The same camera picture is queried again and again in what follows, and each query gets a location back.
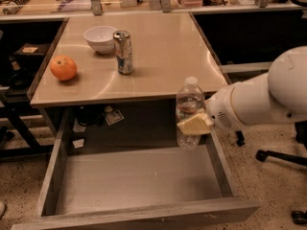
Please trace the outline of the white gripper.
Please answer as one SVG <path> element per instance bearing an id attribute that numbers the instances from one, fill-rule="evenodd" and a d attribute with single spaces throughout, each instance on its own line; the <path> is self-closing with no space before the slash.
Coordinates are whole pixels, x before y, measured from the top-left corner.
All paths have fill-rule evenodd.
<path id="1" fill-rule="evenodd" d="M 256 90 L 250 81 L 239 81 L 217 91 L 206 103 L 206 113 L 197 113 L 177 123 L 184 135 L 208 134 L 213 126 L 224 131 L 239 131 L 255 124 L 253 113 Z"/>

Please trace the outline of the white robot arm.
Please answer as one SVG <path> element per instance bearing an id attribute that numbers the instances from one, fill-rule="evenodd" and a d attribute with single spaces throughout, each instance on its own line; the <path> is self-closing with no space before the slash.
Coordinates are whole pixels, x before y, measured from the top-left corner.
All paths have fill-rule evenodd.
<path id="1" fill-rule="evenodd" d="M 307 47 L 301 46 L 277 57 L 267 73 L 220 89 L 177 127 L 185 135 L 201 135 L 215 127 L 239 131 L 306 120 Z"/>

